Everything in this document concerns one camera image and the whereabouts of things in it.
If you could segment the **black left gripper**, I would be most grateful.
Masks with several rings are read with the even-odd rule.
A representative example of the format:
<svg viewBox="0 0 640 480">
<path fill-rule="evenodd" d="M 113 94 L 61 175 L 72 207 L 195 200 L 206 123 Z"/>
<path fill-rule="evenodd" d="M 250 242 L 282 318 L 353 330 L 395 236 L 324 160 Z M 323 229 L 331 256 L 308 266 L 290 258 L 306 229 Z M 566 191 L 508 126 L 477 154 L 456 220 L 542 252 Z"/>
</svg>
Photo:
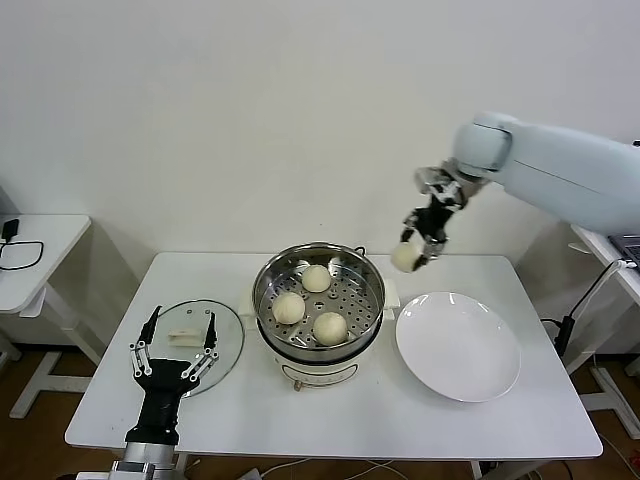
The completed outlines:
<svg viewBox="0 0 640 480">
<path fill-rule="evenodd" d="M 138 339 L 129 344 L 133 376 L 144 391 L 137 424 L 128 436 L 177 436 L 181 398 L 194 389 L 219 358 L 216 352 L 216 314 L 210 313 L 203 351 L 191 364 L 185 360 L 150 359 L 151 345 L 162 306 L 158 305 L 143 324 Z"/>
</svg>

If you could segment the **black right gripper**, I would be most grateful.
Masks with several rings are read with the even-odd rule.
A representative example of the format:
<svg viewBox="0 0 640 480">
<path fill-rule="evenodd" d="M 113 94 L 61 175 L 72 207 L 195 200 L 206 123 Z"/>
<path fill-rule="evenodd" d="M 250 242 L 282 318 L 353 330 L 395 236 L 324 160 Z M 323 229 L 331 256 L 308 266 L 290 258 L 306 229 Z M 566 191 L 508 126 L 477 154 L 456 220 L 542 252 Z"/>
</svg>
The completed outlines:
<svg viewBox="0 0 640 480">
<path fill-rule="evenodd" d="M 400 236 L 401 243 L 409 243 L 415 234 L 423 240 L 422 250 L 416 259 L 416 269 L 426 266 L 437 259 L 448 241 L 445 227 L 450 218 L 462 209 L 452 199 L 444 201 L 431 197 L 428 206 L 413 209 L 403 220 L 404 228 Z"/>
</svg>

